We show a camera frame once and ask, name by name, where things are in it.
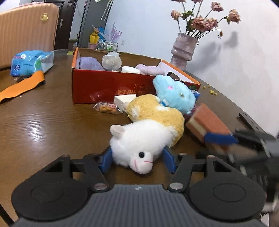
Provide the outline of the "brown sponge block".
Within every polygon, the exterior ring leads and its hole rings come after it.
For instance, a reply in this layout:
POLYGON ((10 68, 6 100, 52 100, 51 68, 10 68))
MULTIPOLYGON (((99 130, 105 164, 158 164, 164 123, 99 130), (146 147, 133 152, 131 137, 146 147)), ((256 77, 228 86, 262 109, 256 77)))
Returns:
POLYGON ((185 127, 202 143, 205 143, 207 148, 215 150, 219 154, 229 152, 229 145, 217 145, 204 141, 204 136, 210 133, 228 135, 230 130, 219 119, 219 117, 211 111, 205 104, 200 104, 196 107, 193 115, 186 122, 185 127))

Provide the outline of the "yellow white alpaca plush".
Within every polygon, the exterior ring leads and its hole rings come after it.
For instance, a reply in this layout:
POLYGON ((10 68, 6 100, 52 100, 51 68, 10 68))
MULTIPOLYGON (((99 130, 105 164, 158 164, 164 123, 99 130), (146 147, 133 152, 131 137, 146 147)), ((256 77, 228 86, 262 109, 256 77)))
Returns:
POLYGON ((173 147, 183 135, 182 113, 165 107, 155 95, 139 96, 123 104, 130 124, 112 125, 110 147, 114 162, 138 174, 151 172, 164 147, 173 147))

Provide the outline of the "packaged snack cake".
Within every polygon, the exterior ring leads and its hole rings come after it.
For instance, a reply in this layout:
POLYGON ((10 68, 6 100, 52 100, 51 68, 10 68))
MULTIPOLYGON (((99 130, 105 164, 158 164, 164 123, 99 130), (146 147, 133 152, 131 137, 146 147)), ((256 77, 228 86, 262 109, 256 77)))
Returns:
POLYGON ((98 102, 94 105, 93 109, 101 113, 107 114, 122 114, 122 111, 115 103, 110 102, 98 102))

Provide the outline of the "blue plush toy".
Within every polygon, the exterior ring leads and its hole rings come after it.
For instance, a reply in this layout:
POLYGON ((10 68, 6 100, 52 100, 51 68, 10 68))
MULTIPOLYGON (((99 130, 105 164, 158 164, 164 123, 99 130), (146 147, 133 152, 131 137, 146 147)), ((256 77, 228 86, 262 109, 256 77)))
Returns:
POLYGON ((165 107, 176 108, 182 114, 190 114, 195 106, 194 93, 182 82, 172 79, 170 76, 157 75, 153 79, 153 85, 165 107))

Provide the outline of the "white round sponge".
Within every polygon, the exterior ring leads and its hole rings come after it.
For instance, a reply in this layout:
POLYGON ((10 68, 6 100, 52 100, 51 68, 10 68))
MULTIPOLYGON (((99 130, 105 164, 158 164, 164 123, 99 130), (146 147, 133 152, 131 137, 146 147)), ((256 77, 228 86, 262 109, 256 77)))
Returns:
POLYGON ((136 69, 135 67, 130 67, 130 66, 123 66, 121 69, 121 72, 124 73, 134 73, 134 74, 140 74, 140 70, 136 69))

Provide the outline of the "clear plastic bottle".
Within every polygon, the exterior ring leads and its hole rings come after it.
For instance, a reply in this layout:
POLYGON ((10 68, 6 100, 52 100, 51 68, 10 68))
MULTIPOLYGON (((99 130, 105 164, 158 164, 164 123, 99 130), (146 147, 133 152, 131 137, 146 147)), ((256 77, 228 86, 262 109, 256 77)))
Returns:
POLYGON ((118 52, 109 52, 102 57, 102 67, 107 71, 117 71, 122 66, 122 60, 118 52))

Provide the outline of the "yellow crumbs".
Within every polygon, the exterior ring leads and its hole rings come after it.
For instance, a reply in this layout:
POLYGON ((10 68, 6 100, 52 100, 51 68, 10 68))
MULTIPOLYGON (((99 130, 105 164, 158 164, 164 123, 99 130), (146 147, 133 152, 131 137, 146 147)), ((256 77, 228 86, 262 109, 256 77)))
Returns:
POLYGON ((203 89, 209 89, 209 93, 211 95, 215 95, 215 96, 217 95, 217 92, 215 90, 212 90, 210 85, 203 86, 203 89))

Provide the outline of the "blue white carton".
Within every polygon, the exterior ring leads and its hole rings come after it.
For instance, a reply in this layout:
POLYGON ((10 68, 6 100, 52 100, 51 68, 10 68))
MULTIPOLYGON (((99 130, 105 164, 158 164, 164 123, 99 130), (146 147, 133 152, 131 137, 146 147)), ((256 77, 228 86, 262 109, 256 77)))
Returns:
POLYGON ((194 94, 195 99, 196 99, 196 101, 197 101, 197 100, 198 100, 198 98, 199 98, 199 96, 200 96, 199 92, 198 92, 198 91, 196 91, 196 90, 191 90, 191 92, 194 94))

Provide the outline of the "pink folded towel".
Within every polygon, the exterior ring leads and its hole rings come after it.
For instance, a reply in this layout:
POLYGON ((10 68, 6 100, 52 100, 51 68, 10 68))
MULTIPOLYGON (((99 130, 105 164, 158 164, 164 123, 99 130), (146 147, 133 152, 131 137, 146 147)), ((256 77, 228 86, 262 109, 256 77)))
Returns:
POLYGON ((141 74, 144 75, 164 75, 165 72, 158 66, 146 66, 144 64, 138 64, 136 67, 140 71, 141 74))

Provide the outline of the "orange shoehorn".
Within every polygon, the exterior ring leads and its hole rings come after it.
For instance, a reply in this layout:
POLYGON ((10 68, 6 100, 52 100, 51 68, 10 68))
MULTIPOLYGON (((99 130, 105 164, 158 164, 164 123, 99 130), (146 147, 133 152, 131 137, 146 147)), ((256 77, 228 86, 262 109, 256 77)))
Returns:
POLYGON ((27 79, 5 88, 0 93, 1 103, 28 92, 45 82, 43 71, 36 71, 27 79))

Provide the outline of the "dried pink flowers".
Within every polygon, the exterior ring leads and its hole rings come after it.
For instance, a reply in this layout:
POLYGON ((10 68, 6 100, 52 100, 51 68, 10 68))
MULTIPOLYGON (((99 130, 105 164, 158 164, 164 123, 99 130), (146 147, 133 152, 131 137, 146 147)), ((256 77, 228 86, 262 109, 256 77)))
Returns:
POLYGON ((232 9, 229 13, 222 17, 221 19, 216 19, 214 17, 209 17, 211 12, 223 12, 224 8, 220 3, 213 1, 210 6, 210 11, 208 14, 203 17, 200 15, 200 10, 203 1, 193 1, 193 8, 191 10, 186 10, 185 3, 186 1, 177 1, 183 6, 183 12, 176 10, 171 11, 171 18, 180 24, 179 20, 182 19, 186 22, 185 35, 194 37, 196 40, 203 38, 205 35, 213 31, 218 31, 218 38, 223 37, 223 31, 218 28, 218 25, 221 21, 226 21, 228 24, 241 22, 241 17, 236 9, 232 9))

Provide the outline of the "cluttered storage rack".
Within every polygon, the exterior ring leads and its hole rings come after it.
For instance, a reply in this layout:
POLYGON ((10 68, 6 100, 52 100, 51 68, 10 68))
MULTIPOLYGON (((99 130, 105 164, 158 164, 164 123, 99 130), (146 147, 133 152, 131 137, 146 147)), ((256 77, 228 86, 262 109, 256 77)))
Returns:
POLYGON ((122 35, 122 31, 116 29, 113 23, 112 29, 109 33, 105 33, 102 27, 93 27, 93 32, 89 35, 88 49, 117 51, 118 40, 122 35))

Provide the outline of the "blue tissue pack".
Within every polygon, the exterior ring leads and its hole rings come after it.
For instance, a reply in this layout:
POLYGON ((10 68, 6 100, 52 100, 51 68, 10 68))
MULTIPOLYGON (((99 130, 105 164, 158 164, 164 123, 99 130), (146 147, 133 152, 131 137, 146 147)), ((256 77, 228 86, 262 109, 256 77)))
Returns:
POLYGON ((17 53, 11 61, 10 75, 31 76, 36 71, 47 72, 54 65, 54 51, 41 50, 17 53))

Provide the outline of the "grey refrigerator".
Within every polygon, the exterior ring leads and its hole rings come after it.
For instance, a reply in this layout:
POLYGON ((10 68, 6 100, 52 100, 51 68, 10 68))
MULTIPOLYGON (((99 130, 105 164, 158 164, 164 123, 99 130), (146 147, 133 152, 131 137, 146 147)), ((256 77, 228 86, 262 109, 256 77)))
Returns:
POLYGON ((104 33, 106 21, 114 1, 86 1, 83 12, 80 33, 78 36, 78 47, 96 45, 104 33))

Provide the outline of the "peach suitcase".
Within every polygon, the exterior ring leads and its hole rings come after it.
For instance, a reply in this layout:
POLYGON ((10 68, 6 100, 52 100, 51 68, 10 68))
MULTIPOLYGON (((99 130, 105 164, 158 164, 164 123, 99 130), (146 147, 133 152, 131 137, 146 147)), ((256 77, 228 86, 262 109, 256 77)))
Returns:
POLYGON ((53 3, 28 3, 1 12, 1 68, 23 51, 53 51, 58 18, 53 3))

